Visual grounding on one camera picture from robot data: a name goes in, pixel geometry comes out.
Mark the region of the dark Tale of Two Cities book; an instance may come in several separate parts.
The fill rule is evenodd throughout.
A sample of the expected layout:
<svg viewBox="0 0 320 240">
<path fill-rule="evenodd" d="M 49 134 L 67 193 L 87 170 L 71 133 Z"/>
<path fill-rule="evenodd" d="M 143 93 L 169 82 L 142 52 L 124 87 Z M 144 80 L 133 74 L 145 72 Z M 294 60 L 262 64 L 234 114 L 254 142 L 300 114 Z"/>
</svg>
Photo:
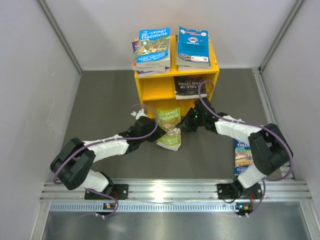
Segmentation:
<svg viewBox="0 0 320 240">
<path fill-rule="evenodd" d="M 181 75 L 174 77 L 175 99 L 186 100 L 199 97 L 198 88 L 205 81 L 204 75 Z"/>
</svg>

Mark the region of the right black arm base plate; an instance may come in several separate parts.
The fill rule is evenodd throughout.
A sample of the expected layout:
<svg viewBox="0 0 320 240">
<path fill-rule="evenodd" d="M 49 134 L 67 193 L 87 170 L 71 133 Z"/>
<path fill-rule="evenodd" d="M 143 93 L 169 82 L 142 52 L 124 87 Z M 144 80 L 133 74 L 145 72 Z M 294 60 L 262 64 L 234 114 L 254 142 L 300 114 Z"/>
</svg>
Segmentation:
<svg viewBox="0 0 320 240">
<path fill-rule="evenodd" d="M 227 204 L 231 204 L 239 198 L 239 189 L 234 183 L 219 183 L 216 187 L 218 199 Z"/>
</svg>

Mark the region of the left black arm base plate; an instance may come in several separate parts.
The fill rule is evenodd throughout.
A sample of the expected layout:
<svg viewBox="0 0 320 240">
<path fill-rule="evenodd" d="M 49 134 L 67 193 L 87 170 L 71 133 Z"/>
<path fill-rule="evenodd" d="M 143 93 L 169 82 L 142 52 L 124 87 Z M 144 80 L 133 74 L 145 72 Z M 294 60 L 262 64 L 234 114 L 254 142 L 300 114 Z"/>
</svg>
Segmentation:
<svg viewBox="0 0 320 240">
<path fill-rule="evenodd" d="M 108 186 L 107 189 L 104 190 L 102 193 L 116 200 L 126 200 L 128 198 L 129 185 L 114 183 L 112 186 Z M 107 199 L 107 197 L 86 190 L 84 199 L 85 200 L 104 200 L 104 199 Z"/>
</svg>

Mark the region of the blue 91-Storey Treehouse book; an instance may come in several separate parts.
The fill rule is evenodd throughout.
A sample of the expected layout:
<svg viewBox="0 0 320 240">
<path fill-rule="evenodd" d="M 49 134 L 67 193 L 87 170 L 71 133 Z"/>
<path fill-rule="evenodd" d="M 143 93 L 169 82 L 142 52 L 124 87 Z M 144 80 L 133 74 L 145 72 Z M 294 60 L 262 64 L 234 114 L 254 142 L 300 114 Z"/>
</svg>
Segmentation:
<svg viewBox="0 0 320 240">
<path fill-rule="evenodd" d="M 236 139 L 234 142 L 234 174 L 240 175 L 245 172 L 253 162 L 250 146 Z"/>
</svg>

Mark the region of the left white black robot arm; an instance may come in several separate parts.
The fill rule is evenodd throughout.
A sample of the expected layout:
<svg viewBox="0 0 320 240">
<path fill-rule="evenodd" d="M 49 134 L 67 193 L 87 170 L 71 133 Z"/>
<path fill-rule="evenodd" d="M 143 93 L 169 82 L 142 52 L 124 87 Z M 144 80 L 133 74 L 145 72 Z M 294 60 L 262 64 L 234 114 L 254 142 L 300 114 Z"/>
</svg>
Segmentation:
<svg viewBox="0 0 320 240">
<path fill-rule="evenodd" d="M 54 179 L 68 189 L 84 188 L 103 199 L 113 194 L 114 182 L 103 172 L 92 170 L 93 163 L 109 157 L 126 155 L 144 142 L 152 143 L 165 135 L 157 122 L 139 117 L 128 130 L 96 141 L 71 139 L 50 164 Z"/>
</svg>

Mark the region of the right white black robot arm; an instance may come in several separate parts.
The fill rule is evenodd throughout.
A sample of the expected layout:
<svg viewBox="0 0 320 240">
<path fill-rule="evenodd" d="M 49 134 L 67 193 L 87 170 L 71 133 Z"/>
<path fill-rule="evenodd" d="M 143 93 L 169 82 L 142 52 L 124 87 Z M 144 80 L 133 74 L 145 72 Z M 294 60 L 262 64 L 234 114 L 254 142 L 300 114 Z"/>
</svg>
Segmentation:
<svg viewBox="0 0 320 240">
<path fill-rule="evenodd" d="M 219 194 L 220 199 L 246 198 L 254 185 L 293 160 L 293 152 L 277 125 L 269 123 L 262 126 L 233 118 L 224 112 L 216 113 L 205 97 L 194 102 L 194 107 L 189 109 L 176 127 L 188 132 L 196 132 L 199 127 L 204 127 L 250 147 L 253 163 L 232 183 L 227 184 L 228 190 Z"/>
</svg>

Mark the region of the blue back-cover book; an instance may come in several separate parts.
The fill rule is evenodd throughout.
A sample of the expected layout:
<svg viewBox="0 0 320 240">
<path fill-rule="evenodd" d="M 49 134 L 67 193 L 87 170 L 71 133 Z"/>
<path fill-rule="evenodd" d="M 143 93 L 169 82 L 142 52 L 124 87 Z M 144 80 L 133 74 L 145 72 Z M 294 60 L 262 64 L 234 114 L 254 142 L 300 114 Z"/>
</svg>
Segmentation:
<svg viewBox="0 0 320 240">
<path fill-rule="evenodd" d="M 179 66 L 203 69 L 211 66 L 209 33 L 207 30 L 180 26 L 176 50 L 176 63 Z"/>
</svg>

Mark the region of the light blue 26-Storey Treehouse book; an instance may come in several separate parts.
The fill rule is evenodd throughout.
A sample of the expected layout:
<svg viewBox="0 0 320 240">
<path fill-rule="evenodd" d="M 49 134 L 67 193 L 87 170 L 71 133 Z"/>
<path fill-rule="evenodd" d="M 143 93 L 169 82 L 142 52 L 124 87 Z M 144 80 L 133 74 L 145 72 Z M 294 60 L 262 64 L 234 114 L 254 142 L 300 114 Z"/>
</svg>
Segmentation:
<svg viewBox="0 0 320 240">
<path fill-rule="evenodd" d="M 143 29 L 139 32 L 135 63 L 139 68 L 171 66 L 171 29 Z"/>
</svg>

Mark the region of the lime 65-Storey Treehouse book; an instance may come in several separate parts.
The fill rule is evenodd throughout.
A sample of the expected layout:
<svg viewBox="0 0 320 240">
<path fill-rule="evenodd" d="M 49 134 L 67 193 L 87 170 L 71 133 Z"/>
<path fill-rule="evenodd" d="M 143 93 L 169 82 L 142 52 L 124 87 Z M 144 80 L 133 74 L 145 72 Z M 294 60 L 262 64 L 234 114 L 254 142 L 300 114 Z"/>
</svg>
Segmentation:
<svg viewBox="0 0 320 240">
<path fill-rule="evenodd" d="M 177 151 L 181 146 L 181 130 L 176 125 L 181 121 L 181 109 L 157 109 L 158 125 L 165 134 L 156 141 L 156 144 L 167 150 Z"/>
</svg>

